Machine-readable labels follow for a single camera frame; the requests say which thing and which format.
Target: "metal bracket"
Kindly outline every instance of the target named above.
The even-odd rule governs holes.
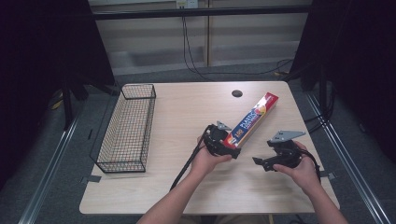
[[[219,130],[225,130],[225,131],[231,131],[232,130],[230,127],[228,127],[227,125],[225,125],[221,121],[218,121],[218,129]]]
[[[79,182],[80,182],[81,184],[88,184],[88,182],[99,183],[99,181],[100,181],[101,178],[102,178],[102,177],[99,176],[99,175],[83,176]]]
[[[270,139],[271,143],[286,142],[293,138],[305,135],[305,132],[300,131],[279,131],[277,134]]]

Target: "wooden table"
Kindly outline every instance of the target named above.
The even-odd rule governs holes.
[[[145,173],[104,174],[96,166],[80,204],[83,214],[144,214],[170,189],[208,124],[217,120],[233,128],[268,91],[277,95],[276,107],[244,144],[237,160],[222,163],[191,197],[184,213],[281,214],[313,213],[308,198],[286,175],[264,172],[252,157],[270,158],[266,141],[277,131],[305,131],[304,121],[287,83],[195,82],[156,83],[157,99]],[[232,91],[240,90],[236,98]],[[296,138],[306,145],[323,168],[309,134]],[[337,206],[328,178],[322,186]]]

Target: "wire basket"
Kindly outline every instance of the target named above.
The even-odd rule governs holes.
[[[146,172],[155,98],[152,84],[122,87],[102,145],[91,153],[104,173]]]

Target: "black cable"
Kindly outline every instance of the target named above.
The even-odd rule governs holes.
[[[192,154],[190,155],[190,158],[187,160],[186,164],[184,164],[183,168],[181,169],[180,173],[177,175],[174,183],[172,184],[172,187],[170,188],[170,190],[172,190],[178,183],[178,181],[180,180],[180,178],[184,175],[184,173],[186,173],[187,168],[189,168],[190,164],[192,163],[192,161],[194,160],[195,156],[198,154],[199,150],[203,147],[199,147],[202,143],[202,141],[204,140],[204,136],[206,134],[206,131],[208,130],[208,127],[205,128],[204,133],[201,135],[201,139],[198,141],[197,146],[195,147],[194,151],[192,152]]]
[[[305,149],[299,149],[299,151],[300,151],[300,153],[301,154],[305,154],[306,156],[308,156],[313,162],[314,162],[314,164],[315,164],[315,171],[317,172],[317,177],[318,177],[318,180],[319,180],[319,183],[321,183],[321,180],[320,180],[320,166],[318,165],[318,163],[317,163],[317,160],[315,159],[315,157],[310,153],[310,152],[308,152],[307,150],[305,150]]]
[[[291,222],[289,222],[289,224],[308,224],[304,222],[299,215],[296,214],[295,216],[298,218],[298,220],[292,220]]]
[[[182,22],[183,22],[183,53],[184,53],[184,63],[186,64],[187,68],[199,75],[201,78],[209,80],[209,81],[215,81],[213,79],[204,77],[204,75],[246,75],[246,76],[258,76],[258,75],[264,75],[267,73],[271,73],[271,72],[275,72],[276,70],[279,70],[281,67],[293,62],[293,59],[284,59],[284,60],[280,60],[279,62],[276,63],[276,68],[274,69],[270,69],[268,71],[265,72],[260,72],[260,73],[232,73],[232,72],[223,72],[223,73],[214,73],[214,72],[209,72],[209,73],[202,73],[200,71],[198,71],[198,69],[195,66],[194,60],[192,58],[191,55],[191,48],[190,48],[190,40],[189,40],[189,36],[188,36],[188,32],[187,32],[187,23],[186,23],[186,18],[182,17]],[[191,59],[191,64],[192,64],[192,68],[189,67],[188,63],[187,63],[187,59],[186,59],[186,41],[187,41],[187,46],[188,46],[188,50],[189,50],[189,54],[190,54],[190,59]]]
[[[336,94],[335,87],[332,84],[332,91],[331,91],[331,94],[330,94],[330,102],[329,102],[329,104],[328,104],[328,106],[326,108],[326,111],[322,111],[319,115],[317,115],[317,116],[315,116],[315,117],[313,117],[311,119],[306,119],[304,121],[305,123],[308,123],[308,122],[310,122],[312,120],[321,118],[320,122],[317,125],[315,125],[314,127],[312,127],[311,129],[308,130],[309,133],[313,133],[313,132],[317,131],[323,125],[327,124],[330,121],[330,117],[332,116],[332,113],[334,111],[335,94]]]

